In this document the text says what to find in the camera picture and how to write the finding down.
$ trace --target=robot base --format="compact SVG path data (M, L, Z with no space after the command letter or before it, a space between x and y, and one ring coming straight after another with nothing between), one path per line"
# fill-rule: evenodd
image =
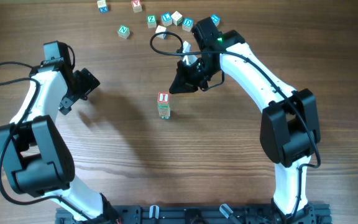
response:
M231 207L230 218L226 218L219 207L152 207L113 206L121 219L107 222L93 222L102 224L286 224L280 214L271 204L257 204ZM329 205L308 204L299 210L296 224L332 224ZM58 208L55 224L86 224L77 222L68 211Z

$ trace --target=wood grain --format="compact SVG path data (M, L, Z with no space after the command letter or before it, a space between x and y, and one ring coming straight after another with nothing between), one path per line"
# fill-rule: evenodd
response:
M358 223L358 1L144 1L137 14L128 2L109 8L102 15L94 2L0 5L0 62L37 65L42 44L59 40L74 48L77 69L101 82L56 122L76 174L91 188L115 205L270 202L274 169L259 143L260 112L233 79L207 93L171 96L171 120L158 117L157 93L168 90L178 58L150 49L146 15L178 10L198 21L215 13L219 29L242 34L274 74L316 95L323 165L308 171L308 198L331 204L335 223ZM131 30L128 40L117 35L121 24ZM181 27L168 30L195 46ZM155 44L179 48L171 37ZM6 66L0 81L27 73ZM28 86L0 88L0 125ZM51 223L56 207L20 207L0 194L0 223Z

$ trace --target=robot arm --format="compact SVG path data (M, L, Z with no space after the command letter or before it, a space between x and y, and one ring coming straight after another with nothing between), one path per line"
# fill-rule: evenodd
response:
M86 100L100 82L85 68L73 72L66 44L57 41L44 44L44 52L46 60L30 73L30 77L40 83L39 94L21 124L21 131L8 145L3 160L8 181L18 194L60 197L60 200L51 200L73 214L75 220L85 221L82 214L91 219L102 219L109 203L75 175L73 158L54 124L59 110L67 114L74 102ZM19 112L10 124L0 127L0 154L12 127L18 125L30 104L35 89L35 82L31 82ZM23 157L20 152L28 150L29 145L38 145L40 154Z
M252 53L249 45L236 31L222 34L210 18L199 21L192 33L201 52L222 52L221 54L203 53L201 58L185 55L178 62L177 75L170 87L170 93L191 93L198 88L208 89L211 77L222 70L235 79L250 95L262 112L260 142L266 155L275 163L276 191L273 196L274 205L283 217L290 216L295 209L298 195L299 178L301 178L301 199L297 210L308 203L305 195L306 167L301 177L298 168L309 163L314 153L307 133L301 127L303 119L311 131L315 143L319 142L319 124L315 97L305 89L296 91L277 78ZM183 53L190 52L190 45L185 42ZM261 72L248 61L224 52L233 52L248 58L289 98L302 118L295 117L287 121L286 114L292 111L285 104L284 98L272 86Z

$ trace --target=black cable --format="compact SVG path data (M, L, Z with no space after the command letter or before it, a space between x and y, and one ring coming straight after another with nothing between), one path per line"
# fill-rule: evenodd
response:
M182 39L172 33L172 32L159 32L154 34L151 39L150 39L150 47L157 53L162 54L162 55L170 55L170 56L186 56L186 55L203 55L203 54L228 54L228 55L233 55L236 57L239 57L241 59L244 60L244 63L250 63L256 70L258 70L264 77L265 79L271 84L271 86L277 91L278 94L280 94L283 99L285 100L285 102L287 103L287 105L291 108L292 112L296 114L296 117L298 117L298 120L301 122L303 128L305 129L309 140L310 140L310 144L314 150L314 153L316 154L316 160L317 160L317 164L301 164L298 167L298 171L299 171L299 180L298 180L298 195L296 196L296 203L295 203L295 209L293 211L293 213L291 214L291 217L289 217L289 220L293 220L295 218L296 212L298 210L299 207L299 203L300 203L300 199L301 199L301 186L302 186L302 168L304 167L312 167L317 169L320 165L321 165L321 158L320 158L320 153L318 151L317 145L314 141L314 137L311 135L309 128L307 127L304 119L302 118L300 112L297 110L297 108L293 105L293 103L288 99L288 97L281 91L280 87L278 87L273 80L257 65L255 64L253 61L251 61L249 58L241 55L241 54L237 54L234 52L228 52L228 51L204 51L204 52L188 52L188 53L171 53L171 52L162 52L160 50L157 50L154 46L153 46L153 40L156 36L160 35L160 34L168 34L168 35L173 35L176 38L179 39L180 43L181 43L181 47L179 49L179 52L182 52L183 50L183 41Z
M28 64L24 64L24 63L20 63L20 62L2 62L2 63L0 63L0 66L1 65L8 65L8 64L22 65L22 66L29 67L29 68L33 69L33 66L28 65ZM74 210L76 213L79 213L80 215L85 217L87 220L91 220L89 216L85 215L81 210L77 209L72 204L68 203L65 199L62 198L62 196L53 195L53 196L48 196L48 197L44 197L44 198L39 198L39 199L36 199L36 200L31 200L31 201L28 201L28 202L21 202L21 201L18 201L18 200L15 200L15 199L11 198L7 194L7 192L5 191L5 188L4 188L3 184L2 184L2 178L1 178L1 176L2 176L2 162L4 160L4 156L5 156L5 153L6 153L6 150L7 150L7 147L9 145L10 141L12 140L13 136L17 133L17 130L19 129L19 127L23 123L23 120L25 120L26 117L31 112L31 108L33 107L33 105L34 105L34 103L35 103L35 101L36 101L36 99L38 97L39 91L40 91L40 83L37 80L33 79L33 78L18 78L16 80L11 80L11 81L8 81L8 82L0 83L0 86L3 86L3 85L12 84L12 83L22 82L22 81L32 81L32 82L34 82L35 83L35 92L34 92L32 98L30 100L30 103L29 103L28 107L25 109L22 118L16 123L16 125L14 126L14 129L11 131L9 136L6 138L5 143L4 143L3 147L2 147L2 151L1 151L1 154L0 154L0 192L1 192L2 196L4 196L4 198L8 202L11 202L11 203L16 204L16 205L32 205L32 204L35 204L35 203L38 203L38 202L43 202L43 201L49 200L49 199L57 199L60 202L63 202L65 205L67 205L72 210Z
M75 67L75 54L74 54L74 50L72 49L71 46L67 45L67 47L71 50L71 53L73 54L73 64L71 65L71 69L74 70Z
M215 84L215 85L213 85L213 86L210 86L210 87L208 87L208 88L206 88L206 89L200 88L200 90L201 90L201 91L208 91L208 90L210 90L210 89L212 89L212 88L215 88L215 87L217 87L217 86L222 85L223 83L224 83L224 71L222 71L222 81L221 81L220 83Z

